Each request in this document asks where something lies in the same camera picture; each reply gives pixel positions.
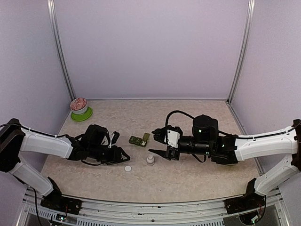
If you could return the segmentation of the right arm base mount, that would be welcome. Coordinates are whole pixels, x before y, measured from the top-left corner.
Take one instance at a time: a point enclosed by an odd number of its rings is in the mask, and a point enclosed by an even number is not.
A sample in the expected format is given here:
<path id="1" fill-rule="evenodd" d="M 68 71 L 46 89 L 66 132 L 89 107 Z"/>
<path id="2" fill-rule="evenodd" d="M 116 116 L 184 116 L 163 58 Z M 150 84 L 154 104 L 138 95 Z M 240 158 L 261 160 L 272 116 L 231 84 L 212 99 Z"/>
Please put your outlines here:
<path id="1" fill-rule="evenodd" d="M 228 198 L 224 201 L 227 214 L 252 210 L 265 204 L 266 196 L 261 196 L 255 193 L 255 181 L 256 178 L 248 182 L 246 192 L 242 196 Z"/>

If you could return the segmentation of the small white pill bottle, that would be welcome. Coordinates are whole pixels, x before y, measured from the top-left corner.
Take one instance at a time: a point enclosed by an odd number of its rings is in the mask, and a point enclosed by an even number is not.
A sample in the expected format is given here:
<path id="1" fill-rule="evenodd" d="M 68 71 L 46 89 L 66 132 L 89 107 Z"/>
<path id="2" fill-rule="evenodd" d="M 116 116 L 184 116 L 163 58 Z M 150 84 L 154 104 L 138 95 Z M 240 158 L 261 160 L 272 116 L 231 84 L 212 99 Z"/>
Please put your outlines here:
<path id="1" fill-rule="evenodd" d="M 146 158 L 146 162 L 149 164 L 149 165 L 153 165 L 154 162 L 155 162 L 155 158 L 152 154 L 149 154 Z"/>

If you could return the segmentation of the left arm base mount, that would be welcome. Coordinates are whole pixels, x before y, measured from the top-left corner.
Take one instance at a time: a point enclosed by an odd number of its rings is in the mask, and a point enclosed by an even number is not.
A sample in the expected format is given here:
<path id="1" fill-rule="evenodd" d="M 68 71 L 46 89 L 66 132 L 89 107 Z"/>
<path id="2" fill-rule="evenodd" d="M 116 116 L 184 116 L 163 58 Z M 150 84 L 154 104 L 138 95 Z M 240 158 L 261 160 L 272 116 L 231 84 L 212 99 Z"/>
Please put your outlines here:
<path id="1" fill-rule="evenodd" d="M 40 205 L 66 214 L 79 215 L 82 201 L 80 199 L 63 196 L 55 181 L 50 177 L 48 177 L 48 179 L 52 185 L 52 191 L 50 194 L 43 196 Z"/>

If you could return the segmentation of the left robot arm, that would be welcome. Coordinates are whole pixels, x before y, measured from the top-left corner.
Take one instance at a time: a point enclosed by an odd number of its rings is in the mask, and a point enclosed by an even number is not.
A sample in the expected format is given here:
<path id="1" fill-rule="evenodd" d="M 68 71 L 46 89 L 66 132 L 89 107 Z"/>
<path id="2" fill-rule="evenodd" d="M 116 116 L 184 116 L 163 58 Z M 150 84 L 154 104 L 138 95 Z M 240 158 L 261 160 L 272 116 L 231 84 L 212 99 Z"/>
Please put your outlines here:
<path id="1" fill-rule="evenodd" d="M 66 205 L 66 199 L 57 184 L 27 164 L 21 152 L 48 154 L 84 164 L 91 158 L 96 160 L 96 166 L 130 160 L 130 156 L 116 146 L 119 133 L 114 131 L 109 134 L 105 127 L 96 124 L 89 125 L 85 133 L 76 137 L 35 131 L 24 127 L 14 118 L 0 128 L 0 170 L 32 187 L 57 210 Z"/>

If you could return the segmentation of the green weekly pill organizer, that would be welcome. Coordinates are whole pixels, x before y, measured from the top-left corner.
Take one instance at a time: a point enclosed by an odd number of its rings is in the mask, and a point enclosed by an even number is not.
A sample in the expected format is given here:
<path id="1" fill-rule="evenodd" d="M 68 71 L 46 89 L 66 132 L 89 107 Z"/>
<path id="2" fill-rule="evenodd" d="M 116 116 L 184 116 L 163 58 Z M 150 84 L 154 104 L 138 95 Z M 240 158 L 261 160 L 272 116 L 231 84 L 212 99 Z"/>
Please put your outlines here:
<path id="1" fill-rule="evenodd" d="M 142 138 L 131 136 L 128 142 L 136 146 L 146 147 L 149 137 L 150 133 L 144 133 Z"/>

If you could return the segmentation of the white bottle cap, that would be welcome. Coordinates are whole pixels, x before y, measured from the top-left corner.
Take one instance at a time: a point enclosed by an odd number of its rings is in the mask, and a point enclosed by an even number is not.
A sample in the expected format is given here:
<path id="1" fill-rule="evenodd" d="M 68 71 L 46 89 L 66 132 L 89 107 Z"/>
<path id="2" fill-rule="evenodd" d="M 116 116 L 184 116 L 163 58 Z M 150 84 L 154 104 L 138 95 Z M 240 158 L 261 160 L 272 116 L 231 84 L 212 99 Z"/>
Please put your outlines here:
<path id="1" fill-rule="evenodd" d="M 127 165 L 125 168 L 124 168 L 125 172 L 130 172 L 132 170 L 132 167 Z"/>

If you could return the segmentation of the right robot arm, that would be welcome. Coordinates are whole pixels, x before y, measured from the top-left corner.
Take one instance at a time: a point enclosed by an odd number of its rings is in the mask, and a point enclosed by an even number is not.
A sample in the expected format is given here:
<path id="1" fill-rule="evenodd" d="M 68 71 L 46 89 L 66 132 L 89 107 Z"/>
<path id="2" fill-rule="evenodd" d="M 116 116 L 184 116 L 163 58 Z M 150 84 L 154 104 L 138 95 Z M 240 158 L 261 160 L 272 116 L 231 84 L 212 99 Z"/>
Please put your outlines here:
<path id="1" fill-rule="evenodd" d="M 167 160 L 179 160 L 180 154 L 190 154 L 195 159 L 204 159 L 221 165 L 237 164 L 251 158 L 285 154 L 277 165 L 247 184 L 240 204 L 245 209 L 252 208 L 259 197 L 266 196 L 270 190 L 301 171 L 301 121 L 296 119 L 292 125 L 273 132 L 256 135 L 233 135 L 218 129 L 218 121 L 207 115 L 192 118 L 192 135 L 185 136 L 180 127 L 169 125 L 172 111 L 166 117 L 165 126 L 155 129 L 155 141 L 166 145 L 166 150 L 151 149 Z"/>

